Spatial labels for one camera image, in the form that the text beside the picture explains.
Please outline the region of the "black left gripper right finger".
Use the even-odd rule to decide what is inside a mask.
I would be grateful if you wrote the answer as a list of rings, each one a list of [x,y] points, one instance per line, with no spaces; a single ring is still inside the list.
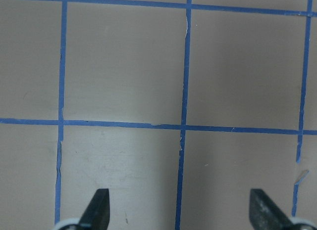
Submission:
[[[294,225],[262,189],[251,189],[249,221],[254,230],[289,230]]]

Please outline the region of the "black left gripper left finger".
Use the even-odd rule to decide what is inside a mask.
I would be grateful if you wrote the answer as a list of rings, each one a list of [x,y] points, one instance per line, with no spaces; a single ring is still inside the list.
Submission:
[[[78,226],[80,230],[106,230],[110,221],[110,200],[107,188],[97,189]]]

